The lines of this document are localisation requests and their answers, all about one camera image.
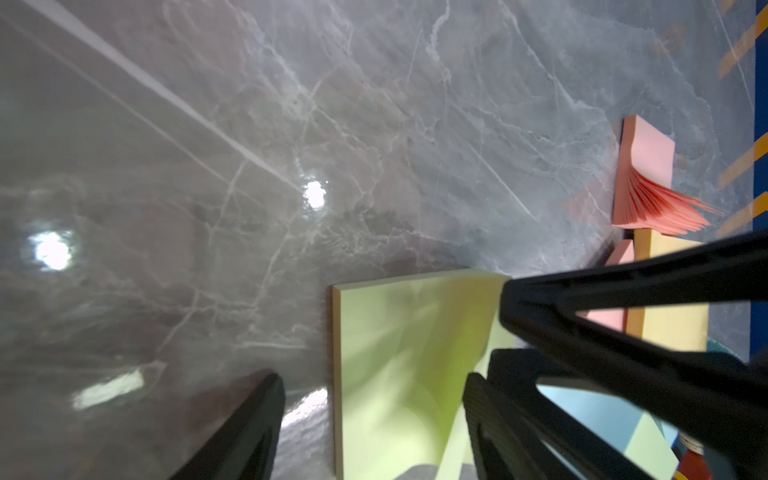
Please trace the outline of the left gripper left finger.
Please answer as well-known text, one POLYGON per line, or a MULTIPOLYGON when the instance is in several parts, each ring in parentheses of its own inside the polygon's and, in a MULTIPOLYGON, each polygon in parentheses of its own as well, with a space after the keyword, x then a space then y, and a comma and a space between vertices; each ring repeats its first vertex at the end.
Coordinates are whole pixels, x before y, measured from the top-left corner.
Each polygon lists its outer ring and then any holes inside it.
POLYGON ((256 388, 171 479, 269 479, 285 399, 280 375, 261 371, 256 388))

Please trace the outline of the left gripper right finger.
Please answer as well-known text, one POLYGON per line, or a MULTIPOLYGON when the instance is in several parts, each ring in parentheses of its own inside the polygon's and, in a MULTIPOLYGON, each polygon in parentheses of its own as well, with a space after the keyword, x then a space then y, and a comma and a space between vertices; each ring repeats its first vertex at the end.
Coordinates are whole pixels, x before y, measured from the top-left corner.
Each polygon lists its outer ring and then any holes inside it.
POLYGON ((598 479, 595 439, 532 376, 467 377, 462 403, 480 479, 598 479))

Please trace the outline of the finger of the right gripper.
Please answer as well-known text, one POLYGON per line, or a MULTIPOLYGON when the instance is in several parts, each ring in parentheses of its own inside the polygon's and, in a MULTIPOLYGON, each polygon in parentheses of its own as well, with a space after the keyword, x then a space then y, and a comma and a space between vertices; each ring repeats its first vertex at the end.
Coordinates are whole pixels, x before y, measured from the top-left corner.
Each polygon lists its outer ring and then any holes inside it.
POLYGON ((502 325, 545 356, 677 426, 742 479, 767 475, 767 362, 673 351, 582 318, 588 310, 763 301, 763 231, 634 263, 510 280, 502 325))
MULTIPOLYGON (((487 378, 494 380, 499 377, 521 378, 523 376, 534 377, 536 386, 570 387, 609 394, 588 380, 580 378, 551 362, 536 350, 498 349, 492 353, 487 378)), ((610 446, 587 427, 585 428, 588 433, 595 436, 595 439, 590 442, 588 456, 600 469, 598 479, 653 479, 626 458, 623 453, 610 446)))

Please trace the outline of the pink fanned memo pad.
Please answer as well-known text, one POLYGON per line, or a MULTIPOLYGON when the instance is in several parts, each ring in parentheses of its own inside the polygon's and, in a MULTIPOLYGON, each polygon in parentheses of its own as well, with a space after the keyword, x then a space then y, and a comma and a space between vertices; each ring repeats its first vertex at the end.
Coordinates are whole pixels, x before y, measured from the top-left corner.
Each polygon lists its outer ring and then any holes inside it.
POLYGON ((675 142, 638 115, 623 120, 612 225, 668 236, 703 230, 715 208, 672 188, 675 142))

